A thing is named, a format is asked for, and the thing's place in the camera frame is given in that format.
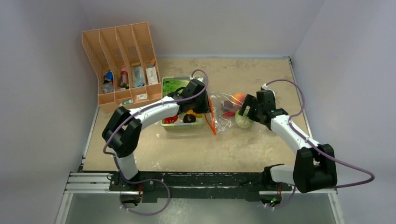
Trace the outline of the fake peach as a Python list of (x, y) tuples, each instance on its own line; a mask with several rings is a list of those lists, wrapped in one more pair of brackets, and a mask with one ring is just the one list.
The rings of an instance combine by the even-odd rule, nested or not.
[(231, 96), (230, 101), (237, 106), (242, 106), (245, 100), (246, 94), (245, 93), (235, 93)]

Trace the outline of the fake green cabbage head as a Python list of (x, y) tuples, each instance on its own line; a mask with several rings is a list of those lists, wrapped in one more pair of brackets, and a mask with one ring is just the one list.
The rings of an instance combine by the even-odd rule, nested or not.
[(250, 120), (250, 119), (247, 117), (248, 112), (245, 111), (245, 112), (243, 113), (243, 115), (239, 115), (239, 112), (240, 112), (240, 111), (237, 110), (236, 113), (235, 113), (235, 116), (234, 116), (236, 125), (237, 125), (239, 128), (242, 128), (242, 129), (250, 128), (250, 127), (253, 125), (254, 121), (253, 121), (253, 120)]

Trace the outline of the fake red chili pepper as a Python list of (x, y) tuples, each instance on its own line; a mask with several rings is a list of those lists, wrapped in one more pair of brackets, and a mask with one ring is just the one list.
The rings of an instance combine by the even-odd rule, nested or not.
[(228, 112), (224, 112), (223, 114), (222, 114), (222, 117), (224, 117), (224, 118), (233, 118), (233, 117), (235, 117), (235, 114), (237, 113), (237, 111), (228, 111)]

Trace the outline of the fake purple onion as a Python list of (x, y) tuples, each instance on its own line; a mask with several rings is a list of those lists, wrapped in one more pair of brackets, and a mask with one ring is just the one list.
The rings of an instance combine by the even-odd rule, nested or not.
[(223, 101), (220, 108), (223, 112), (235, 111), (234, 104), (228, 100)]

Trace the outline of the clear zip top bag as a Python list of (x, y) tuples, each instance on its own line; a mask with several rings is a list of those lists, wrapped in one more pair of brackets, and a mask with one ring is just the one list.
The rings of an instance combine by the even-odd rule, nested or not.
[(212, 133), (218, 135), (236, 125), (235, 115), (241, 108), (246, 94), (208, 91), (207, 95), (210, 111), (204, 114), (204, 118)]

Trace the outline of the fake red bell pepper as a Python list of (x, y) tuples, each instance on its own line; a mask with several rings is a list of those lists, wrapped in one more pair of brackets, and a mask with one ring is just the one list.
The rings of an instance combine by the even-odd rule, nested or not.
[(173, 124), (176, 121), (178, 121), (178, 115), (172, 116), (172, 117), (167, 117), (164, 119), (165, 124)]

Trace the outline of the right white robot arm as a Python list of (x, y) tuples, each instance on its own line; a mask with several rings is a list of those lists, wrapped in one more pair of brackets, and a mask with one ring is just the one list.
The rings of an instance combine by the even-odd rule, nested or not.
[(307, 193), (337, 184), (333, 147), (311, 140), (283, 108), (277, 108), (273, 91), (260, 90), (256, 96), (246, 95), (238, 114), (265, 125), (295, 153), (292, 167), (284, 164), (265, 167), (262, 183), (266, 189), (273, 190), (285, 183)]

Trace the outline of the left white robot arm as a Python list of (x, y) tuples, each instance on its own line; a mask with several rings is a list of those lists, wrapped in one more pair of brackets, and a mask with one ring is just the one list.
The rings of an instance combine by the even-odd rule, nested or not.
[(102, 132), (102, 138), (106, 142), (104, 148), (112, 149), (116, 167), (123, 175), (121, 185), (126, 190), (133, 191), (139, 186), (134, 151), (141, 131), (158, 121), (189, 110), (198, 114), (210, 111), (206, 84), (195, 78), (185, 87), (178, 88), (154, 103), (130, 110), (120, 106), (114, 111)]

